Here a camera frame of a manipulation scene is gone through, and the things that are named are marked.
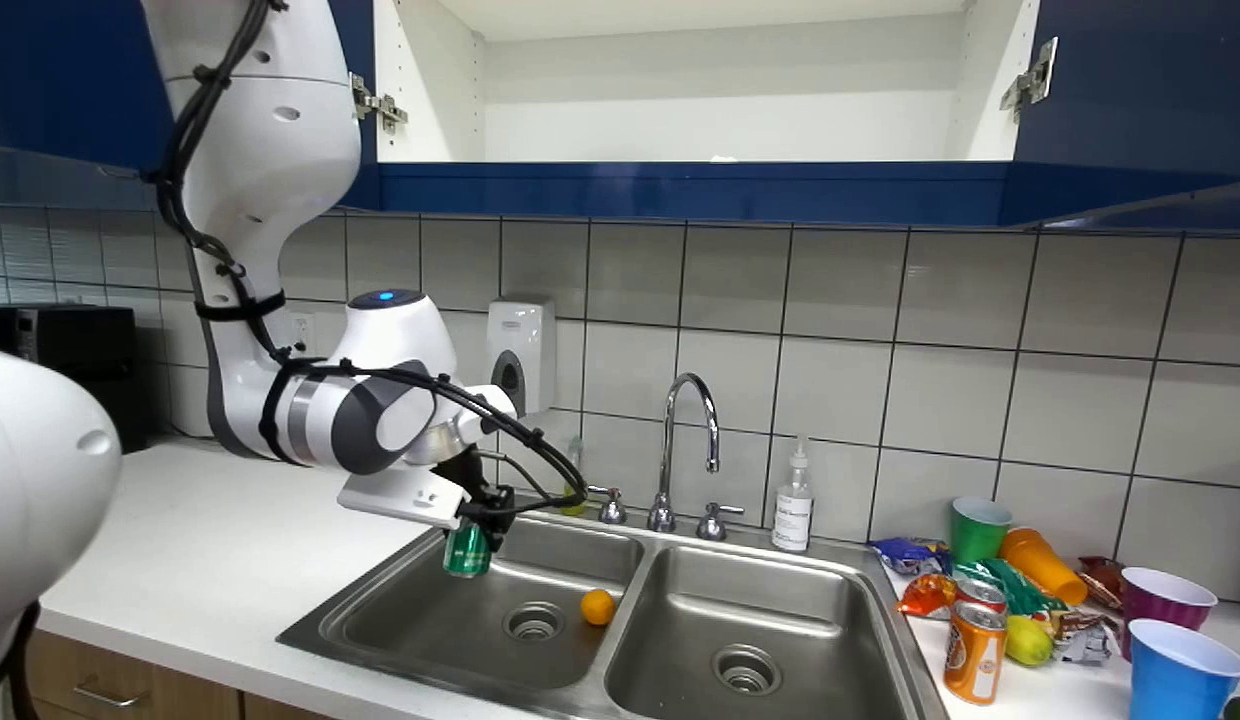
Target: red cup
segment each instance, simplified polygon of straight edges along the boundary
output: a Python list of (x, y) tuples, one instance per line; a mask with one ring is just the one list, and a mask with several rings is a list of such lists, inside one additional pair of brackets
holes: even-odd
[(1126, 567), (1126, 624), (1165, 621), (1180, 629), (1205, 629), (1217, 604), (1222, 596), (1187, 576), (1173, 576), (1161, 567)]

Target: blue cabinet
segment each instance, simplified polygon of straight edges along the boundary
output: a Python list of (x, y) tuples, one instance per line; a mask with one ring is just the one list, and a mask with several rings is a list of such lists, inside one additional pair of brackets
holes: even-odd
[[(373, 5), (331, 0), (331, 11), (352, 73), (375, 84)], [(1115, 209), (1154, 199), (1180, 205), (1140, 212), (1146, 226), (1191, 226), (1186, 195), (1240, 183), (1240, 0), (1042, 0), (1031, 46), (1050, 35), (1062, 35), (1051, 96), (1025, 107), (1008, 159), (375, 164), (369, 129), (365, 173), (348, 205), (479, 216), (1018, 230), (1127, 216)], [(73, 199), (73, 189), (101, 183), (97, 164), (151, 170), (164, 137), (168, 107), (142, 0), (0, 5), (0, 189), (19, 176), (19, 189), (0, 199)], [(25, 152), (83, 164), (58, 164), (61, 176), (46, 189), (61, 191), (40, 195)]]

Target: drain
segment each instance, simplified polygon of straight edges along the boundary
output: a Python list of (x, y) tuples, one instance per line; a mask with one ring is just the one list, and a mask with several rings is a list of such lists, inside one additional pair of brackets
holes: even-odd
[(769, 696), (782, 688), (782, 665), (758, 646), (722, 647), (711, 669), (741, 696)]
[(503, 633), (518, 639), (549, 639), (555, 638), (555, 629), (562, 629), (555, 604), (549, 599), (532, 599), (503, 621)]

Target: upper cabinet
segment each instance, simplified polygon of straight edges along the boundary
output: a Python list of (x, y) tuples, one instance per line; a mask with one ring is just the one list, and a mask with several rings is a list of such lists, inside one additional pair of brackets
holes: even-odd
[[(369, 120), (365, 209), (1018, 230), (1240, 183), (1240, 0), (331, 11), (400, 107)], [(142, 0), (0, 5), (0, 148), (151, 170), (164, 137)]]

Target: orange fruit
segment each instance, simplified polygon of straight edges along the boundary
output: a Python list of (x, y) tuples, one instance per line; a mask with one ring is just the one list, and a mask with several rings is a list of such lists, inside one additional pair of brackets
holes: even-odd
[(594, 629), (607, 629), (615, 618), (615, 596), (605, 593), (605, 590), (594, 590), (579, 596), (579, 621), (594, 624)]

